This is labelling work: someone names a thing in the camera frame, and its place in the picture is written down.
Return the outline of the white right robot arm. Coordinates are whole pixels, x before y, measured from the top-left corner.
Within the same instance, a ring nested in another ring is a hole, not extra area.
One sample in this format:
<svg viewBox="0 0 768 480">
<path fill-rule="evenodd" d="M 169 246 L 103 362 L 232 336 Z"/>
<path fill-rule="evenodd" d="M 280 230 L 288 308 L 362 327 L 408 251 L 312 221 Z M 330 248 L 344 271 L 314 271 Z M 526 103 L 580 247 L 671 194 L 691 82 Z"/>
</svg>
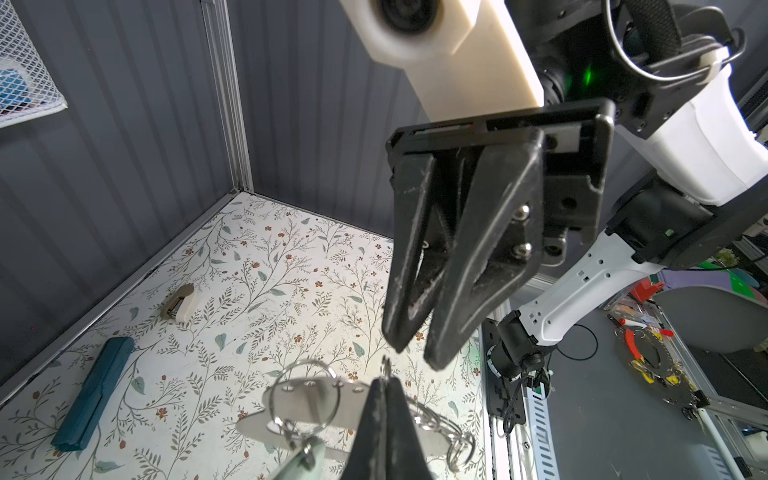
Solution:
<svg viewBox="0 0 768 480">
<path fill-rule="evenodd" d="M 639 280 L 691 267 L 759 217 L 767 150 L 730 91 L 746 46 L 716 7 L 670 1 L 506 1 L 544 104 L 451 113 L 386 150 L 394 254 L 382 333 L 429 330 L 441 370 L 481 321 L 564 253 L 591 248 L 501 324 L 497 370 L 539 366 L 569 329 Z"/>
</svg>

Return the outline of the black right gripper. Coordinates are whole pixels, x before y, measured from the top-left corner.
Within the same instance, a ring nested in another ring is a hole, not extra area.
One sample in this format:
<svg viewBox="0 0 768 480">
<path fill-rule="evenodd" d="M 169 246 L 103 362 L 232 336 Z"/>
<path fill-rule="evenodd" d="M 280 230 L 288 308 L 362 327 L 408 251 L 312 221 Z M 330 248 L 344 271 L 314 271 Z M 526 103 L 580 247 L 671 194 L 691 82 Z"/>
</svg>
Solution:
<svg viewBox="0 0 768 480">
<path fill-rule="evenodd" d="M 540 249 L 543 265 L 555 267 L 566 260 L 569 232 L 594 240 L 614 111 L 607 99 L 585 100 L 392 133 L 394 245 L 382 333 L 396 352 L 433 313 L 424 359 L 445 369 L 536 273 Z"/>
</svg>

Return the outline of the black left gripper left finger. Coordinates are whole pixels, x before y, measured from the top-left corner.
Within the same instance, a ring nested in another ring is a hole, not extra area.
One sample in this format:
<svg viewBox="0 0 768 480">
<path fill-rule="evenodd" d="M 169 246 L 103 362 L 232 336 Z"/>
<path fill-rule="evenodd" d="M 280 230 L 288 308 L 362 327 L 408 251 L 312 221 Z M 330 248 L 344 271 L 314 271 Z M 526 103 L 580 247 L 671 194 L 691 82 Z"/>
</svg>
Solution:
<svg viewBox="0 0 768 480">
<path fill-rule="evenodd" d="M 341 480 L 385 479 L 387 470 L 386 383 L 370 386 L 357 436 Z"/>
</svg>

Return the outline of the silver metal carabiner key holder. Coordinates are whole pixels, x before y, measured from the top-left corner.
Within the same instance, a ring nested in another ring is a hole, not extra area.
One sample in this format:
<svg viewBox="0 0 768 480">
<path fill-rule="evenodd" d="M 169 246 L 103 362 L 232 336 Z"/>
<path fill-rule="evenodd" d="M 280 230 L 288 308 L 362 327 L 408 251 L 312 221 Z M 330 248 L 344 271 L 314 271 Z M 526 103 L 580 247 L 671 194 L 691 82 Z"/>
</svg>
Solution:
<svg viewBox="0 0 768 480">
<path fill-rule="evenodd" d="M 320 360 L 304 363 L 318 368 L 320 375 L 292 378 L 289 374 L 295 367 L 289 365 L 264 392 L 263 410 L 239 419 L 235 429 L 247 439 L 286 450 L 289 455 L 302 440 L 316 436 L 325 442 L 325 462 L 342 460 L 346 466 L 372 383 L 345 379 Z M 396 376 L 385 360 L 376 379 L 386 383 L 391 377 Z M 459 471 L 474 456 L 475 436 L 405 396 L 427 466 L 429 458 L 442 457 L 450 471 Z"/>
</svg>

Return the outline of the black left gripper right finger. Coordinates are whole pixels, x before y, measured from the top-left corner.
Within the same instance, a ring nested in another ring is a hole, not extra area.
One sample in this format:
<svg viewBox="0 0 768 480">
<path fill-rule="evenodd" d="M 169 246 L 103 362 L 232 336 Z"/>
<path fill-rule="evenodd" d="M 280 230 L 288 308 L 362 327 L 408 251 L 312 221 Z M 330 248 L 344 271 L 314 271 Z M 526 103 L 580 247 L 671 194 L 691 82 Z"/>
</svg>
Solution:
<svg viewBox="0 0 768 480">
<path fill-rule="evenodd" d="M 386 382 L 386 478 L 428 480 L 428 469 L 400 380 Z"/>
</svg>

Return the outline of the key with mint green cover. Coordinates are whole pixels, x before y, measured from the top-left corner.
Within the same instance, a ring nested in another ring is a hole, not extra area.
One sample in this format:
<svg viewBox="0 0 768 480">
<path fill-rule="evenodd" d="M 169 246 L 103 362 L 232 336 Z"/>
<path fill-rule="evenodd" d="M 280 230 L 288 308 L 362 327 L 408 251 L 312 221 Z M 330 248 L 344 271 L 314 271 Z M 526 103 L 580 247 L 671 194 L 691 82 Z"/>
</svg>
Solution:
<svg viewBox="0 0 768 480">
<path fill-rule="evenodd" d="M 302 440 L 286 460 L 270 474 L 269 480 L 319 480 L 326 459 L 326 445 L 313 436 Z"/>
</svg>

